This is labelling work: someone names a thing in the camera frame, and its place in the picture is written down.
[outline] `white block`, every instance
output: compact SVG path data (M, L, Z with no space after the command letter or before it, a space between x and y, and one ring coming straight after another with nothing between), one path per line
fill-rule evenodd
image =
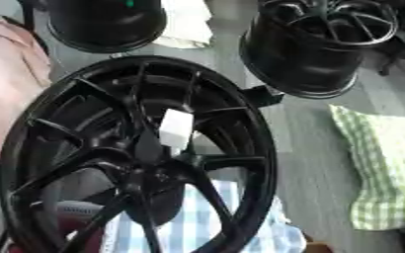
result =
M168 109L159 128L162 145L186 149L194 131L194 115Z

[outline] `matte black rim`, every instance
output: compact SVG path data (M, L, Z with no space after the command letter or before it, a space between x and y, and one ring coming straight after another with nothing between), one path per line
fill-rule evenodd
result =
M249 58L249 53L247 52L248 48L245 43L245 35L241 37L239 45L239 53L244 64L247 66L247 69L250 70L256 77L258 77L264 83L275 87L277 90L287 93L292 96L297 96L305 99L331 99L346 94L350 91L358 81L358 73L355 73L352 78L346 80L342 85L337 86L336 89L327 89L324 91L308 91L301 89L300 87L294 85L287 85L283 82L278 82L264 74L259 67L257 67L252 60Z
M130 50L135 50L138 48L141 48L143 46L148 45L149 43L155 41L158 39L164 32L164 29L167 26L167 15L164 10L161 11L161 20L158 22L158 28L152 32L150 37L144 38L141 41L135 41L135 42L127 42L124 44L119 44L119 45L96 45L96 44L90 44L90 43L81 43L81 42L75 42L72 40L68 40L65 36L60 34L50 23L48 22L47 26L48 29L50 30L50 33L60 42L66 44L69 47L81 50L81 51L86 51L86 52L93 52L93 53L116 53L116 52L125 52L125 51L130 51Z
M198 155L188 148L170 156L157 138L167 108L193 113L195 130L224 154ZM145 145L147 157L139 151ZM191 184L214 207L222 227L197 252L237 252L255 235L272 204L276 166L264 119L230 81L181 59L119 58L61 80L16 121L0 159L0 204L13 239L28 252L79 252L99 227L133 210L141 213L151 252L161 252L152 198ZM225 167L246 170L236 213L228 210L206 174ZM66 242L49 217L41 218L33 207L46 201L42 192L49 184L85 168L105 174L118 194Z
M273 0L263 3L260 13L300 40L340 49L377 45L398 29L390 6L369 0L329 1L324 13L306 0Z

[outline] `concrete floor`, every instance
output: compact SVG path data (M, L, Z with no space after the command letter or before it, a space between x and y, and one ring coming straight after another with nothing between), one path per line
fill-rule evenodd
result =
M16 15L16 7L5 1L0 1L5 4L0 5L2 13L6 10ZM254 15L254 1L210 1L210 5L214 11L210 26L215 33L211 48L179 50L149 45L131 53L181 57L217 70L242 88L260 85L242 65L237 46L232 46ZM44 14L38 14L38 32L47 41L54 62L53 80L109 57L78 52L57 42L48 33L45 20ZM311 101L286 96L282 104L263 110L278 146L279 196L287 216L339 253L401 252L395 232L352 229L349 206L361 182L327 109L334 104L364 113L405 116L405 73L394 67L390 76L381 77L374 71L378 61L378 55L369 54L358 85L342 97Z

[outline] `rim lip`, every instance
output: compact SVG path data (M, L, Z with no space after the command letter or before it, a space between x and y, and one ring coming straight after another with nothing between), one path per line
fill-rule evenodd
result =
M265 156L268 161L265 168L265 175L263 177L263 187L260 189L260 199L257 201L256 206L261 206L260 209L251 209L251 215L249 217L241 217L237 219L236 223L241 224L247 229L241 230L243 236L236 236L233 241L226 243L226 239L219 238L219 236L213 237L210 241L204 244L202 247L197 249L195 252L218 252L218 249L221 248L224 252L238 252L241 250L248 242L253 238L258 229L261 227L261 224L264 222L270 207L272 206L273 199L275 197L277 182L278 182L278 162L277 162L277 150L272 138L272 133L262 116L261 112L253 106L243 95L241 89L239 89L234 83L225 78L224 76L216 73L213 70L210 70L202 65L186 61L183 59L173 58L173 57L164 57L164 56L151 56L151 55L138 55L138 56L129 56L122 57L118 59L109 59L101 61L90 65L88 67L82 68L79 71L76 71L69 76L58 81L56 85L49 87L44 91L35 101L33 101L27 109L20 115L20 117L15 121L14 125L11 127L9 133L7 134L6 140L3 144L3 148L0 154L0 207L2 209L5 223L7 225L8 232L11 234L12 238L16 240L25 250L33 252L32 250L38 249L42 251L37 252L47 252L49 245L44 242L35 242L35 240L29 239L32 238L32 235L35 232L24 229L20 226L20 221L16 217L16 213L13 212L13 200L11 197L11 189L8 185L5 185L7 182L10 182L11 176L16 176L16 172L5 172L10 167L16 169L18 163L20 150L17 150L19 146L19 139L23 138L23 129L26 127L26 121L28 117L35 111L41 109L41 104L44 104L48 100L52 100L54 96L62 93L63 91L69 89L72 86L71 81L80 75L87 73L94 73L97 70L101 70L108 66L109 63L120 61L124 63L126 60L131 61L135 58L144 58L144 59L155 59L155 60L172 60L177 61L180 64L187 64L191 67L199 68L204 74L207 74L210 80L214 78L219 80L219 82L214 83L219 87L225 89L228 93L233 93L233 96L237 96L238 101L244 103L249 112L254 116L254 119L251 118L254 127L256 128L260 142L263 146L263 156Z
M299 98L318 100L335 98L350 91L356 85L358 80L358 72L355 72L352 78L344 83L339 89L334 89L326 92L309 92L306 90L296 89L295 86L285 85L282 82L277 82L270 78L263 71L261 71L261 69L256 64L254 64L252 60L250 60L249 53L247 51L246 34L244 34L240 39L239 54L247 69L249 69L252 74L258 77L258 79L281 92Z
M386 41L390 40L396 34L396 32L398 31L398 28L399 28L397 18L394 15L393 10L391 9L391 6L386 5L386 4L374 3L374 4L378 4L379 6L382 6L380 8L385 8L388 11L388 14L390 16L389 18L391 19L390 30L382 38L373 40L371 42L334 42L331 40L324 40L324 39L315 37L312 34L306 32L304 30L293 28L293 27L289 26L288 24L281 22L279 19L276 19L275 17L273 17L269 13L269 8L267 7L267 5L271 5L271 4L274 4L279 1L281 1L281 0L267 0L267 1L261 2L260 6L259 6L259 16L262 18L265 18L266 20L269 20L272 24L274 24L276 26L284 28L287 33L290 33L293 37L296 37L299 42L302 42L307 45L318 44L318 46L325 46L325 47L334 48L334 49L355 49L355 48L373 47L382 42L386 42ZM368 2L365 0L354 0L354 1ZM345 0L337 1L334 4L334 6L337 6L343 2L345 2Z
M67 39L63 34L59 33L56 28L52 25L50 19L47 22L47 27L50 33L60 42L65 45L78 49L80 51L92 52L92 53L117 53L135 50L148 45L149 43L158 39L164 32L167 26L167 15L164 9L161 9L160 18L158 20L157 28L152 31L149 37L143 40L127 42L119 45L95 45L92 43L81 43L75 42Z

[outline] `blue and white checkered cloth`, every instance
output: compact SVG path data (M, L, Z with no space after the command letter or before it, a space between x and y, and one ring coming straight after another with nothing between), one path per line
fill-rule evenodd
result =
M239 206L238 184L215 181L213 185L232 211ZM275 202L257 235L241 251L244 253L300 253L306 247L301 231L286 223L280 200ZM165 253L189 253L207 243L221 230L219 217L213 207L192 186L186 186L181 211L158 229ZM106 227L101 253L150 252L142 227L125 213Z

